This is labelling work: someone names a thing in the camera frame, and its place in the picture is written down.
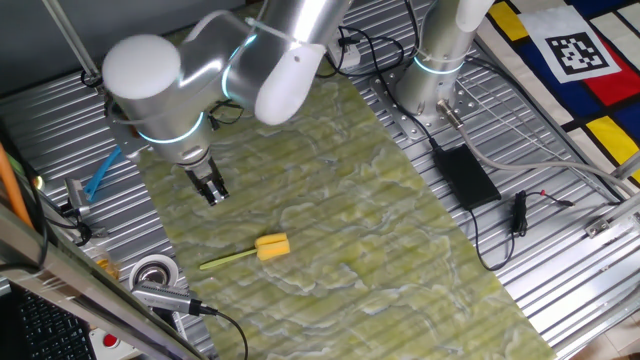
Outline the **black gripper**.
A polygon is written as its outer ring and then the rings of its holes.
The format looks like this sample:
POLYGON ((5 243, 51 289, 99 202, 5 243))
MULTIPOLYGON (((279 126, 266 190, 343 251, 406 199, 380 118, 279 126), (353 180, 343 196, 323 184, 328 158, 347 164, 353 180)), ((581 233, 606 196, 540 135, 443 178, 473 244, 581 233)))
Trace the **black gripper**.
POLYGON ((223 201, 229 197, 224 185, 224 179, 221 177, 212 157, 205 157, 197 164, 187 166, 185 171, 192 178, 194 184, 197 185, 198 193, 210 206, 214 206, 217 201, 223 201))

